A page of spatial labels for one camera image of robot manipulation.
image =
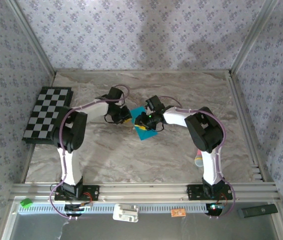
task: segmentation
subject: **blue card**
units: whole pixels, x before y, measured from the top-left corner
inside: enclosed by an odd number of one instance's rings
[[[133,110],[130,110],[130,114],[131,114],[131,122],[132,124],[135,123],[135,119],[142,113],[142,112],[146,112],[145,108],[143,106],[137,107]],[[146,130],[142,130],[139,127],[135,126],[136,132],[138,133],[138,136],[140,138],[140,140],[145,140],[148,138],[151,138],[153,136],[156,136],[158,134],[158,132],[156,131],[146,131]]]

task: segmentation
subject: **patterned wallpaper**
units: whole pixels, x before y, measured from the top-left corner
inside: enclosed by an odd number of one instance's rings
[[[229,69],[264,0],[18,0],[54,68]]]
[[[41,86],[50,81],[13,13],[0,0],[0,220],[29,151],[22,136],[30,112]]]
[[[283,1],[239,69],[261,156],[283,196]]]

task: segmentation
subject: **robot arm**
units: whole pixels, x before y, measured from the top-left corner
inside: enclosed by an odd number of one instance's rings
[[[111,116],[112,123],[122,124],[132,118],[131,113],[127,106],[117,100],[123,96],[123,92],[112,87],[108,94],[96,98],[90,107],[84,108],[80,111],[72,112],[66,120],[65,126],[62,129],[62,143],[60,142],[59,132],[62,120],[65,115],[72,110],[69,107],[62,107],[59,111],[54,127],[51,131],[50,138],[53,140],[54,145],[57,147],[60,155],[62,176],[64,179],[61,185],[61,190],[71,196],[79,198],[83,193],[83,176],[80,169],[79,158],[74,156],[76,151],[83,143],[85,137],[86,123],[100,116]],[[63,160],[63,144],[66,149],[65,152],[65,166]]]
[[[201,150],[204,173],[202,177],[203,190],[209,197],[213,197],[225,182],[221,179],[223,174],[218,173],[216,166],[216,147],[223,140],[223,130],[218,123],[210,116],[203,113],[185,113],[177,111],[174,106],[165,107],[157,96],[146,100],[146,107],[151,114],[143,112],[135,119],[135,126],[146,130],[156,130],[158,123],[176,124],[188,128],[191,138],[196,147]],[[212,114],[208,107],[200,109],[203,112]]]

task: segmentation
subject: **gray marble table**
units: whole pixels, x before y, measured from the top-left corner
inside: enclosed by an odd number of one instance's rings
[[[126,84],[130,109],[145,105],[153,95],[177,98],[184,108],[209,107],[223,122],[227,139],[221,150],[224,176],[231,182],[251,182],[253,172],[244,134],[224,77],[211,73],[68,72],[56,75],[54,86],[72,87],[71,106],[91,102],[111,86]],[[173,101],[163,100],[166,105]],[[77,150],[85,183],[201,182],[203,168],[194,163],[197,149],[185,127],[167,125],[157,136],[141,141],[129,123],[108,124],[103,117],[86,125]],[[37,144],[26,182],[57,182],[61,164],[53,145]]]

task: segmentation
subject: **black and white checkerboard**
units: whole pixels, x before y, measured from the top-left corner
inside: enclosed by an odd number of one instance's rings
[[[23,140],[28,144],[53,144],[50,132],[62,106],[68,106],[73,96],[71,87],[44,86],[30,115]]]

